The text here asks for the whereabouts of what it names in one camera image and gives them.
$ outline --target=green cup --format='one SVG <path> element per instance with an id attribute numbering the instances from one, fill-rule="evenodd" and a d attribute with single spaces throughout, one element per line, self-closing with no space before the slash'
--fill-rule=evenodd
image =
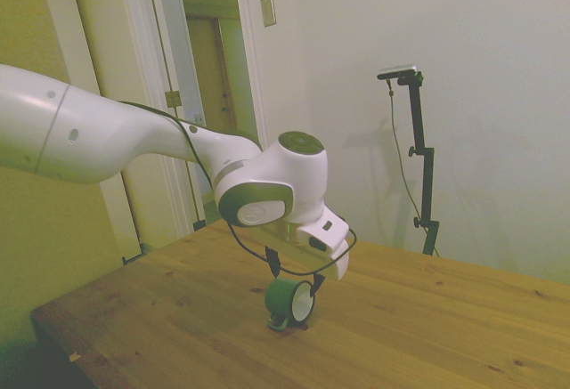
<path id="1" fill-rule="evenodd" d="M 312 286 L 308 280 L 275 278 L 265 293 L 265 307 L 271 313 L 269 328 L 283 331 L 288 325 L 306 322 L 314 308 Z"/>

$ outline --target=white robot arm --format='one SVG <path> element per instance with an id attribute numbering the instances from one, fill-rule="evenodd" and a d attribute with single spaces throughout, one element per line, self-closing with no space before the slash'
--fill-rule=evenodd
<path id="1" fill-rule="evenodd" d="M 311 270 L 332 263 L 324 277 L 346 272 L 349 229 L 324 205 L 327 155 L 314 137 L 285 133 L 261 151 L 240 136 L 0 65 L 0 165 L 90 183 L 145 153 L 199 162 L 228 223 L 251 227 L 269 248 Z"/>

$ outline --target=door hinge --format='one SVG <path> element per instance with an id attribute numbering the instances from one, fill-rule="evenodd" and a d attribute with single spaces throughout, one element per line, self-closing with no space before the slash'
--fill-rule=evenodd
<path id="1" fill-rule="evenodd" d="M 180 91 L 166 91 L 164 95 L 167 97 L 167 107 L 170 109 L 182 106 Z"/>

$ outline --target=doorway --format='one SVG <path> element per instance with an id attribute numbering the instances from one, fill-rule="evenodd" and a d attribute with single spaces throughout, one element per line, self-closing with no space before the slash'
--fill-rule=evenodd
<path id="1" fill-rule="evenodd" d="M 194 120 L 259 143 L 238 0 L 183 0 L 183 8 L 203 110 Z M 218 218 L 213 192 L 200 188 L 212 223 Z"/>

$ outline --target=wall outlet plate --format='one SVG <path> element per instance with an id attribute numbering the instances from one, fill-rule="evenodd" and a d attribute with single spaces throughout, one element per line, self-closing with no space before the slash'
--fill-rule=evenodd
<path id="1" fill-rule="evenodd" d="M 264 26 L 270 27 L 277 24 L 273 0 L 261 0 L 261 13 L 264 16 Z"/>

